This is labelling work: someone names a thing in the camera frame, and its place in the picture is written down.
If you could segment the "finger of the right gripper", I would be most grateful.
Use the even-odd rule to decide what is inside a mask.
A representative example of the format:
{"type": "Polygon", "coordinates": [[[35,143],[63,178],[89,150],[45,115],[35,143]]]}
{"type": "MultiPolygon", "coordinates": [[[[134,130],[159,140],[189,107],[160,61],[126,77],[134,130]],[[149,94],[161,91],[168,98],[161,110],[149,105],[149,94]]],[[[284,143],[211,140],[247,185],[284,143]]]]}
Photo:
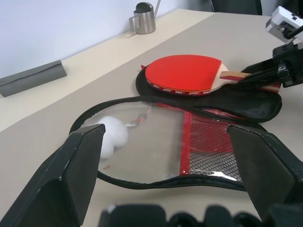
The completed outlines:
{"type": "Polygon", "coordinates": [[[245,76],[235,84],[235,87],[239,89],[280,89],[281,83],[274,72],[257,72],[245,76]]]}
{"type": "Polygon", "coordinates": [[[273,59],[261,61],[250,66],[245,67],[241,72],[243,73],[257,73],[257,72],[273,72],[277,73],[277,64],[273,59]]]}

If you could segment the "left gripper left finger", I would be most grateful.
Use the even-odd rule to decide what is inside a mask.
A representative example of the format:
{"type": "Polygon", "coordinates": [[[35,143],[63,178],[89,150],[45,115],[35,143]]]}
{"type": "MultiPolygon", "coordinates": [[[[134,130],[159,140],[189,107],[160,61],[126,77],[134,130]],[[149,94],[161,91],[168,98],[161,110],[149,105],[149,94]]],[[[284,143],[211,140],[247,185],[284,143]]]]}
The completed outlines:
{"type": "Polygon", "coordinates": [[[81,227],[96,184],[105,126],[71,133],[34,173],[0,227],[81,227]]]}

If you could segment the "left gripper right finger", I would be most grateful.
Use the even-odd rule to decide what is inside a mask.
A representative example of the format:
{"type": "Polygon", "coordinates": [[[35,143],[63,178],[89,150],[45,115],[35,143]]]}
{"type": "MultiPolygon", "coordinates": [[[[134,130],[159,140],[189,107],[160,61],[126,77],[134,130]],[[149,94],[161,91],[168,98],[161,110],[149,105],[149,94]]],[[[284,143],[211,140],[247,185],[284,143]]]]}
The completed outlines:
{"type": "Polygon", "coordinates": [[[303,223],[303,162],[274,134],[228,126],[245,190],[264,223],[303,223]]]}

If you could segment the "black red paddle case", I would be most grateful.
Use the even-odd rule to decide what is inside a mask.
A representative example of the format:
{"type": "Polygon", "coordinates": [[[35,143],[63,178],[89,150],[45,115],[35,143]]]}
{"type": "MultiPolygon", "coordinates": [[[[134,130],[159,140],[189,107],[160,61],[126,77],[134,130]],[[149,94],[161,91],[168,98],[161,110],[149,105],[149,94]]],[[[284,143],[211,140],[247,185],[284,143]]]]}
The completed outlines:
{"type": "Polygon", "coordinates": [[[236,124],[261,130],[263,122],[279,114],[281,96],[262,90],[240,91],[233,85],[225,85],[202,97],[175,96],[152,88],[145,72],[143,67],[135,81],[138,96],[90,108],[74,122],[71,131],[78,130],[100,111],[122,103],[150,101],[158,107],[183,111],[179,175],[159,182],[136,183],[98,172],[98,179],[133,190],[211,186],[244,191],[227,127],[236,124]]]}

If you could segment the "red table tennis paddle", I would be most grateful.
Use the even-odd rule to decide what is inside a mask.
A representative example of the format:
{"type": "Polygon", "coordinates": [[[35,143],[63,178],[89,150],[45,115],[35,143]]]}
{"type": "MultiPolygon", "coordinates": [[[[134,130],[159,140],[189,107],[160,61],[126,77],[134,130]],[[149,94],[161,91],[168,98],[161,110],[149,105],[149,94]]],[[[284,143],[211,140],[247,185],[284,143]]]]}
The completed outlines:
{"type": "Polygon", "coordinates": [[[145,79],[151,87],[183,96],[207,95],[250,75],[229,71],[219,59],[192,54],[166,56],[145,67],[145,79]]]}

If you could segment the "white table tennis ball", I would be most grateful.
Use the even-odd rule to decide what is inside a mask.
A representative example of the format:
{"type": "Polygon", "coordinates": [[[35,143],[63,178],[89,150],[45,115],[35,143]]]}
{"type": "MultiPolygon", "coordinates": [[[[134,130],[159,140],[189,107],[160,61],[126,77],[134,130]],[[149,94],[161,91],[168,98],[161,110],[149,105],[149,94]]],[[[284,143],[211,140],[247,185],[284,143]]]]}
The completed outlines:
{"type": "Polygon", "coordinates": [[[113,116],[105,116],[98,123],[104,124],[106,129],[103,136],[102,150],[121,148],[127,143],[128,129],[121,120],[113,116]]]}

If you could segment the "silver zipper pull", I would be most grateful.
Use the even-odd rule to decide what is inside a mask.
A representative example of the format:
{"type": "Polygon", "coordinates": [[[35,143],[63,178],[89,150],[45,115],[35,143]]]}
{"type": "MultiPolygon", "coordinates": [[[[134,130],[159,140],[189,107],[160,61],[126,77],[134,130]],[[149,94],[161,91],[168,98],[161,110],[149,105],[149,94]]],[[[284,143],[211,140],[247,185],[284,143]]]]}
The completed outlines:
{"type": "Polygon", "coordinates": [[[125,126],[127,128],[137,128],[142,122],[144,122],[147,119],[148,114],[152,108],[153,108],[153,105],[151,105],[150,108],[146,112],[139,114],[133,121],[126,124],[125,126]]]}

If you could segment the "grey rectangular block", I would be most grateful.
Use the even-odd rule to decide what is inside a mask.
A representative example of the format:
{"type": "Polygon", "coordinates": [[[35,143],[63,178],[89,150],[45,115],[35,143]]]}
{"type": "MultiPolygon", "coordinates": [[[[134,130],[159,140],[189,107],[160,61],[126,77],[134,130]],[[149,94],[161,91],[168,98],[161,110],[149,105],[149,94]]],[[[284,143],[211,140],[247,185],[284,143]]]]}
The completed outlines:
{"type": "Polygon", "coordinates": [[[0,97],[8,97],[66,76],[62,62],[53,61],[0,78],[0,97]]]}

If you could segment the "steel watering can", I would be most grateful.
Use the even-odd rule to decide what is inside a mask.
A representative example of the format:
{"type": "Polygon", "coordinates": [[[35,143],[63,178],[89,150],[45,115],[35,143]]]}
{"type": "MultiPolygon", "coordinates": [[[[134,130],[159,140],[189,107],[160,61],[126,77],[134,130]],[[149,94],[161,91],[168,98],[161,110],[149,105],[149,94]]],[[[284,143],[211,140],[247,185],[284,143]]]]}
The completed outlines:
{"type": "Polygon", "coordinates": [[[134,15],[129,18],[130,32],[140,35],[153,33],[156,30],[155,18],[161,0],[157,1],[156,8],[148,2],[140,2],[136,5],[134,15]]]}

